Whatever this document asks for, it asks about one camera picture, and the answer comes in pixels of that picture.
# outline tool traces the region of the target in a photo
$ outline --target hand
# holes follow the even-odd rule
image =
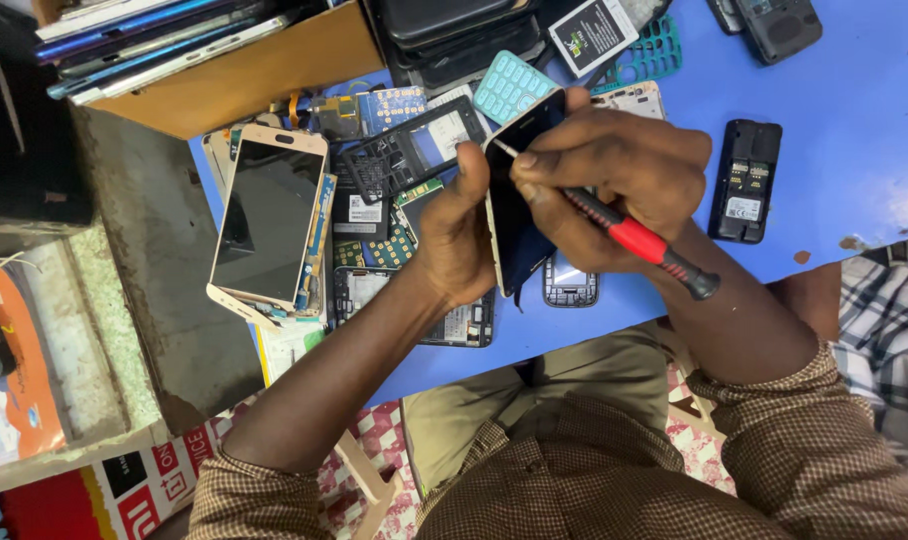
[[[514,160],[510,178],[533,220],[582,272],[639,271],[644,263],[611,239],[556,188],[596,186],[612,207],[669,243],[704,196],[712,141],[662,120],[595,108],[584,88],[568,88],[567,119]]]
[[[482,206],[491,169],[473,142],[458,145],[457,159],[457,177],[424,208],[423,238],[409,263],[424,271],[451,310],[476,301],[496,284],[491,233]]]

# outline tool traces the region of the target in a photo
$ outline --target black phone screen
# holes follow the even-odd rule
[[[294,300],[324,160],[241,140],[212,284]]]
[[[540,134],[565,119],[565,92],[558,89],[497,134],[496,139],[523,152]],[[509,173],[514,159],[496,144],[485,149],[490,165],[490,207],[497,238],[503,294],[511,296],[557,249],[534,224],[527,202]]]

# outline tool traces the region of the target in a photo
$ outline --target forearm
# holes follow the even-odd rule
[[[672,246],[721,276],[712,297],[695,301],[663,271],[645,272],[705,374],[719,383],[751,385],[792,375],[811,362],[818,347],[814,331],[693,222]]]
[[[294,363],[224,442],[236,460],[292,473],[321,466],[357,411],[432,325],[443,299],[415,261]]]

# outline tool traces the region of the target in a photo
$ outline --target shirt sleeve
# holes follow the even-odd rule
[[[738,497],[798,538],[908,538],[908,480],[820,340],[804,369],[772,382],[687,379],[712,399]]]
[[[218,448],[200,465],[186,540],[327,540],[318,520],[317,474],[290,474]]]

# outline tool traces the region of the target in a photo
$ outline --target checkered floor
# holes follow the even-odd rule
[[[671,402],[690,396],[688,387],[672,364],[668,369]],[[374,467],[387,480],[399,470],[404,479],[404,492],[388,510],[376,540],[414,538],[418,493],[411,475],[400,423],[400,402],[389,401],[374,408],[361,410],[357,425],[351,428]],[[721,442],[675,418],[668,419],[667,435],[684,456],[688,475],[726,493],[736,495],[735,482],[721,464]],[[351,538],[361,523],[367,503],[348,469],[333,451],[320,467],[321,524],[338,540]]]

